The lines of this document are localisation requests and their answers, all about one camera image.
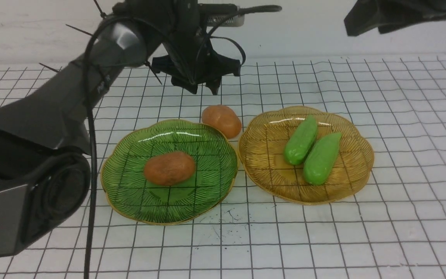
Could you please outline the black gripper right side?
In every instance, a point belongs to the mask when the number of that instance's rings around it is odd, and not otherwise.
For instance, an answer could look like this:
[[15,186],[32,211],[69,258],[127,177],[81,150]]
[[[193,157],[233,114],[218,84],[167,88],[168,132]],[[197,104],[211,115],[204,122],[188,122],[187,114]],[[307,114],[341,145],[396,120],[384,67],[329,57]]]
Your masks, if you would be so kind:
[[344,19],[350,37],[372,29],[386,34],[439,21],[446,21],[446,0],[358,0]]

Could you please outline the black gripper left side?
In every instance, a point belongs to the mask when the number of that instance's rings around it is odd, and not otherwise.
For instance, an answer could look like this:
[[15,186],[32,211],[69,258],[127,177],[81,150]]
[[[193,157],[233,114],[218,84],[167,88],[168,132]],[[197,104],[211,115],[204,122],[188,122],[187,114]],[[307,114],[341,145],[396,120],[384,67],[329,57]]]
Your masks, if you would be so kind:
[[210,40],[205,40],[207,23],[199,12],[196,0],[171,0],[175,28],[169,42],[163,43],[167,55],[153,58],[151,70],[172,78],[172,84],[192,94],[198,85],[205,84],[213,95],[218,95],[222,77],[240,76],[241,61],[216,53]]

